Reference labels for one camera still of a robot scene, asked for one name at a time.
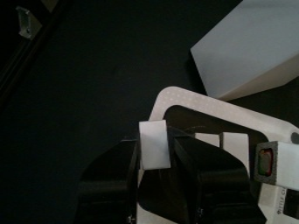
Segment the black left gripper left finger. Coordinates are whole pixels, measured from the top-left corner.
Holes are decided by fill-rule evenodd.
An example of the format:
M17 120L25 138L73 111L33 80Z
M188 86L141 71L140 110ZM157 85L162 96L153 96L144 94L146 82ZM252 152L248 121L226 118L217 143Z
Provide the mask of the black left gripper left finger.
M137 172L136 141L121 141L81 174L73 224L136 224Z

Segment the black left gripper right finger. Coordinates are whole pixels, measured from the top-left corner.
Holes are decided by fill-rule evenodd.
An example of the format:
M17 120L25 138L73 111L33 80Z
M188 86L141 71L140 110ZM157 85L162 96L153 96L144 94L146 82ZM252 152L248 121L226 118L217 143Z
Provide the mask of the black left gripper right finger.
M173 208L178 224L265 224L242 163L221 148L168 129Z

